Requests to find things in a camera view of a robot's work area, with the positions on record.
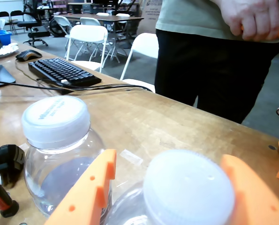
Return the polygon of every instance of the black cable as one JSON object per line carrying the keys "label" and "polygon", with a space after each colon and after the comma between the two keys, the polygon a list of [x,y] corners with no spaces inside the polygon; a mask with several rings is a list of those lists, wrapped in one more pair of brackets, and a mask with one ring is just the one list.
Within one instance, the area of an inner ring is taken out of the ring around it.
{"label": "black cable", "polygon": [[36,89],[45,89],[45,90],[63,90],[61,88],[46,88],[46,87],[38,87],[38,86],[31,86],[31,85],[26,85],[26,84],[20,84],[20,83],[9,83],[9,82],[4,82],[0,81],[2,84],[10,84],[14,86],[20,86],[20,87],[25,87],[25,88],[36,88]]}
{"label": "black cable", "polygon": [[65,84],[65,83],[61,83],[60,81],[52,81],[49,79],[36,79],[38,81],[47,81],[47,82],[55,82],[55,83],[60,83],[62,85],[66,85],[67,87],[71,87],[72,90],[90,90],[90,89],[104,89],[103,87],[111,87],[111,88],[123,88],[123,87],[137,87],[137,88],[142,88],[148,91],[151,91],[149,88],[144,87],[144,86],[140,86],[140,85],[133,85],[133,84],[124,84],[124,83],[113,83],[113,84],[104,84],[104,85],[97,85],[97,86],[88,86],[88,87],[78,87],[78,86],[74,86],[72,84]]}
{"label": "black cable", "polygon": [[[20,87],[25,87],[25,88],[35,88],[35,89],[45,89],[45,90],[61,90],[61,91],[63,90],[62,88],[38,87],[38,86],[31,86],[31,85],[20,84],[20,83],[9,83],[9,82],[4,82],[4,81],[0,81],[0,83],[14,85],[14,86],[20,86]],[[78,89],[72,89],[72,90],[91,90],[94,88],[96,88],[96,90],[105,90],[105,89],[111,89],[111,88],[125,88],[125,87],[143,88],[145,90],[151,91],[150,89],[148,89],[144,86],[132,85],[132,84],[106,84],[106,85],[101,85],[101,86],[92,86],[90,88],[78,88]]]}

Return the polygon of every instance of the bottle cap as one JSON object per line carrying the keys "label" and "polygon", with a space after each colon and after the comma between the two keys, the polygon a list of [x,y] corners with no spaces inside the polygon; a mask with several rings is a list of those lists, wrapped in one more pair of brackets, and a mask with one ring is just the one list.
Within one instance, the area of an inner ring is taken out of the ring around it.
{"label": "bottle cap", "polygon": [[72,96],[55,96],[30,105],[22,116],[23,132],[38,149],[57,149],[84,137],[90,128],[86,104]]}
{"label": "bottle cap", "polygon": [[235,201],[224,171],[188,150],[156,156],[147,169],[143,195],[155,225],[225,225]]}

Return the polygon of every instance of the plastic bottle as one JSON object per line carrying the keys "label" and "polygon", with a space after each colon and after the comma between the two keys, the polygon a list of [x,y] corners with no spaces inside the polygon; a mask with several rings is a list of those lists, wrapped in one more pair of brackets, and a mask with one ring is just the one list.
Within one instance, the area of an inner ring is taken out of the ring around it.
{"label": "plastic bottle", "polygon": [[[23,113],[22,123],[31,145],[24,168],[26,185],[36,206],[48,217],[105,147],[90,128],[86,104],[76,97],[35,102]],[[101,223],[111,205],[110,188]]]}
{"label": "plastic bottle", "polygon": [[144,181],[114,203],[104,225],[227,225],[234,201],[232,184],[217,164],[170,150],[156,156]]}

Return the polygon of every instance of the wall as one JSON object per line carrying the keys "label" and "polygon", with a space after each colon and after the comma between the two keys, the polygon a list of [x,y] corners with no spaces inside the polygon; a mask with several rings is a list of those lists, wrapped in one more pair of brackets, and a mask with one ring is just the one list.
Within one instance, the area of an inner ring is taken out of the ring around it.
{"label": "wall", "polygon": [[23,1],[22,0],[0,0],[0,11],[6,11],[11,13],[14,10],[23,11]]}

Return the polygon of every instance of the black tool handle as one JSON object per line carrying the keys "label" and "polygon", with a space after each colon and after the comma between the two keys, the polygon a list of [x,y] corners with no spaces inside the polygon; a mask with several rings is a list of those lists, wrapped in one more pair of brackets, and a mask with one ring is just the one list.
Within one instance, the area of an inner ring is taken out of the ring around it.
{"label": "black tool handle", "polygon": [[0,213],[3,217],[11,217],[17,213],[18,203],[13,201],[5,189],[0,185]]}

